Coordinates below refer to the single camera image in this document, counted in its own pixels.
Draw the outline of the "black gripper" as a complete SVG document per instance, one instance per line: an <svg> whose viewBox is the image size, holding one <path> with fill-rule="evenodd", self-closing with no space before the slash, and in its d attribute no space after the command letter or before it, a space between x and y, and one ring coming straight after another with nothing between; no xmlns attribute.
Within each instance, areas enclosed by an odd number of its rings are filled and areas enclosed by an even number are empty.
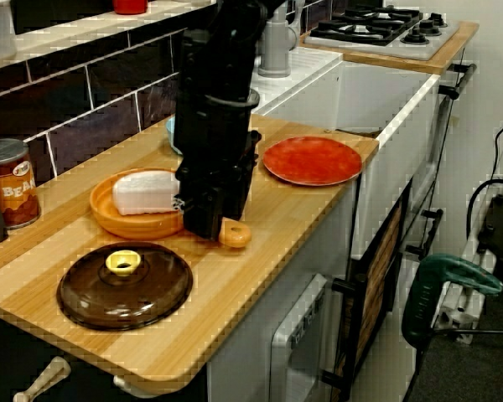
<svg viewBox="0 0 503 402"><path fill-rule="evenodd" d="M179 193L172 206L184 228L206 240L217 240L224 216L240 220L251 187L255 146L260 135L249 129L259 95L223 100L212 95L178 95L174 145L183 161L176 178Z"/></svg>

